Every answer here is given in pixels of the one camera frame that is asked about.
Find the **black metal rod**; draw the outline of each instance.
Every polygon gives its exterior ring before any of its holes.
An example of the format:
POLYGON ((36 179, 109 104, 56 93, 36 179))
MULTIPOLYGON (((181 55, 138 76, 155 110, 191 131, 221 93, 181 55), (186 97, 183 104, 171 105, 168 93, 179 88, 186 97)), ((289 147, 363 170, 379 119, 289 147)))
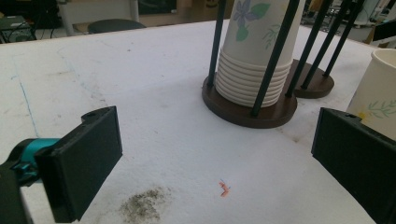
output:
POLYGON ((274 50, 271 54, 270 61, 268 62, 267 69, 265 70, 264 78, 262 79, 262 84, 260 85, 260 89, 256 97, 256 102, 254 103, 254 106, 250 112, 250 115, 253 117, 257 117, 259 115, 260 109, 262 108, 262 101, 264 100, 265 93, 267 92, 268 86, 270 85, 271 78, 276 69, 282 49, 285 46, 290 27, 293 23, 299 4, 300 0, 289 0, 288 9, 286 10, 285 18, 283 19, 282 25, 280 26, 279 34, 274 45, 274 50))
POLYGON ((314 46, 315 39, 318 36, 320 26, 323 23, 323 20, 326 16, 326 12, 329 9, 331 3, 332 0, 324 0, 321 5, 317 18, 315 19, 314 26, 312 27, 311 33, 309 34, 308 40, 306 41, 303 54, 301 55, 296 71, 294 72, 293 79, 291 80, 288 91, 286 92, 287 97, 291 97, 293 95, 297 82, 300 79, 301 73, 303 72, 306 60, 308 59, 309 53, 311 52, 312 47, 314 46))
POLYGON ((210 87, 213 86, 213 82, 215 81, 216 64, 218 62, 221 30, 224 21, 226 2, 227 0, 219 0, 219 10, 218 10, 218 18, 216 20, 215 37, 213 40, 212 57, 210 59, 209 76, 206 83, 206 85, 210 87))
POLYGON ((330 44, 332 43, 332 39, 334 38, 335 34, 337 33, 338 28, 340 27, 341 21, 347 14, 347 10, 349 9, 350 3, 352 0, 344 0, 343 3, 341 4, 341 9, 338 12, 337 17, 335 18, 329 33, 327 33, 326 39, 323 42, 322 47, 319 50, 319 53, 317 55, 317 58, 315 59, 314 63, 312 64, 311 69, 308 72, 308 75, 306 75, 306 78, 304 80, 303 85, 301 86, 302 89, 306 90, 308 88, 309 83, 312 80, 312 77, 314 76, 315 72, 318 69, 318 66, 323 59, 324 54, 326 53, 327 49, 329 48, 330 44))
POLYGON ((332 68, 334 67, 335 62, 337 61, 337 58, 340 55, 341 49, 343 48, 344 44, 346 43, 349 32, 352 29, 352 26, 355 23, 356 18, 358 18, 359 12, 361 12, 364 1, 365 0, 359 0, 357 5, 355 6, 355 9, 352 11, 349 21, 346 25, 346 28, 345 28, 343 34, 341 35, 341 39, 338 42, 337 48, 335 49, 334 54, 332 55, 332 58, 330 59, 329 65, 327 66, 326 72, 324 72, 323 76, 328 77, 330 75, 330 72, 332 71, 332 68))

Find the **chair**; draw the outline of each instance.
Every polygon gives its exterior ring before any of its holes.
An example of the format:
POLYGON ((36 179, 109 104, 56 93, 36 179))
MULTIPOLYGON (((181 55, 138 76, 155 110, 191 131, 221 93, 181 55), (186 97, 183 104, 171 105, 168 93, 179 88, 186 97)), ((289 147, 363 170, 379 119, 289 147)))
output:
POLYGON ((330 18, 329 18, 329 21, 328 21, 328 22, 323 22, 321 31, 326 32, 326 33, 329 33, 330 28, 331 28, 331 26, 332 26, 332 19, 333 19, 334 17, 338 16, 338 13, 339 13, 339 12, 340 12, 340 7, 339 7, 339 6, 336 6, 334 3, 332 3, 332 4, 330 5, 329 9, 327 10, 327 13, 326 13, 326 15, 327 15, 328 17, 330 17, 330 18))
POLYGON ((145 28, 139 22, 137 0, 57 0, 68 36, 73 24, 92 22, 89 33, 99 34, 145 28))

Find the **floral paper cup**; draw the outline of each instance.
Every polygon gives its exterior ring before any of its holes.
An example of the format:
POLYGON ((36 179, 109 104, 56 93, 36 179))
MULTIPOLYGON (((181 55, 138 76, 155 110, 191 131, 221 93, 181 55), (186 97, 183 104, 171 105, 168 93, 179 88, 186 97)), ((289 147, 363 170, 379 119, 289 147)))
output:
POLYGON ((396 140, 396 49, 377 49, 346 112, 396 140))
MULTIPOLYGON (((224 98, 253 106, 289 0, 236 0, 224 45, 219 54, 215 87, 224 98), (249 92, 249 97, 242 93, 249 92)), ((262 107, 276 104, 292 64, 297 31, 303 13, 300 2, 296 17, 265 94, 262 107)))
MULTIPOLYGON (((266 66, 285 17, 289 0, 236 0, 222 50, 241 63, 266 66)), ((304 1, 290 28, 278 66, 292 59, 304 1)))

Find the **dirt stain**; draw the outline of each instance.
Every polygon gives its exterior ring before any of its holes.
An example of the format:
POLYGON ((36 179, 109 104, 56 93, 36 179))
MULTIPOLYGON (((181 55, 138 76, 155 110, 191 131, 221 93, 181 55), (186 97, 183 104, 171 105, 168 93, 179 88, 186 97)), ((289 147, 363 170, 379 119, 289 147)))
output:
POLYGON ((156 224, 169 204, 170 192, 161 187, 130 197, 120 207, 125 223, 156 224))

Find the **scratch mark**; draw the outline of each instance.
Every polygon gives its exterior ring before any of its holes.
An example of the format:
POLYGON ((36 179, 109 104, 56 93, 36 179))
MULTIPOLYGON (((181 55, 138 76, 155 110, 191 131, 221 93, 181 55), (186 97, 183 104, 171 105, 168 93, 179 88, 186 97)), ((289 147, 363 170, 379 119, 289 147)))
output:
POLYGON ((35 120, 33 119, 32 110, 30 108, 29 100, 27 99, 26 91, 25 91, 25 89, 24 89, 24 87, 22 85, 21 78, 19 76, 18 67, 17 67, 17 65, 15 63, 15 56, 12 57, 12 62, 14 64, 14 69, 15 69, 15 73, 16 73, 16 75, 14 77, 17 77, 19 82, 20 82, 20 86, 21 86, 21 89, 22 89, 22 92, 23 92, 23 97, 24 97, 25 102, 27 104, 27 110, 29 111, 30 120, 32 121, 33 127, 35 128, 35 136, 38 138, 39 136, 38 136, 37 127, 35 126, 35 120))
POLYGON ((91 61, 93 61, 94 63, 99 63, 99 64, 102 64, 102 62, 101 62, 101 61, 99 61, 99 60, 94 60, 94 59, 92 59, 91 61))
POLYGON ((33 119, 32 110, 30 109, 30 104, 29 104, 29 101, 26 96, 26 91, 25 91, 24 87, 22 86, 21 81, 20 81, 20 85, 21 85, 21 89, 23 91, 23 96, 24 96, 26 104, 27 104, 27 110, 29 111, 30 120, 32 121, 33 127, 35 128, 35 136, 37 136, 37 138, 38 138, 39 136, 38 136, 37 127, 35 126, 35 120, 33 119))
POLYGON ((17 57, 17 56, 23 56, 24 55, 24 53, 20 53, 20 54, 13 54, 13 55, 11 55, 11 57, 12 58, 14 58, 14 57, 17 57))
MULTIPOLYGON (((74 74, 74 76, 75 76, 75 78, 76 78, 76 81, 78 82, 79 86, 80 86, 82 89, 84 89, 84 90, 86 90, 86 91, 89 91, 89 92, 92 93, 92 94, 98 95, 98 97, 96 97, 96 98, 101 98, 101 97, 103 97, 104 95, 116 95, 116 94, 120 94, 120 93, 124 92, 124 91, 120 91, 120 92, 112 92, 112 93, 102 94, 102 93, 98 90, 98 88, 95 89, 95 88, 90 87, 84 80, 82 80, 82 78, 81 78, 81 77, 82 77, 82 74, 81 74, 81 71, 78 70, 78 66, 75 66, 72 62, 70 62, 69 59, 62 53, 62 51, 63 51, 64 49, 65 49, 65 48, 58 49, 58 50, 56 51, 56 53, 62 58, 62 60, 64 61, 65 66, 69 69, 69 72, 72 73, 72 74, 74 74)), ((94 61, 94 62, 96 62, 96 63, 102 63, 102 62, 97 61, 97 60, 92 60, 92 61, 94 61)))
POLYGON ((103 41, 103 40, 99 40, 99 42, 102 43, 102 44, 105 45, 105 46, 108 46, 108 47, 111 47, 111 48, 114 49, 114 46, 111 46, 111 45, 107 44, 107 43, 106 43, 105 41, 103 41))
POLYGON ((62 71, 62 72, 57 72, 57 73, 51 73, 51 74, 47 74, 47 76, 51 77, 51 76, 60 76, 60 75, 67 75, 72 73, 73 71, 62 71))

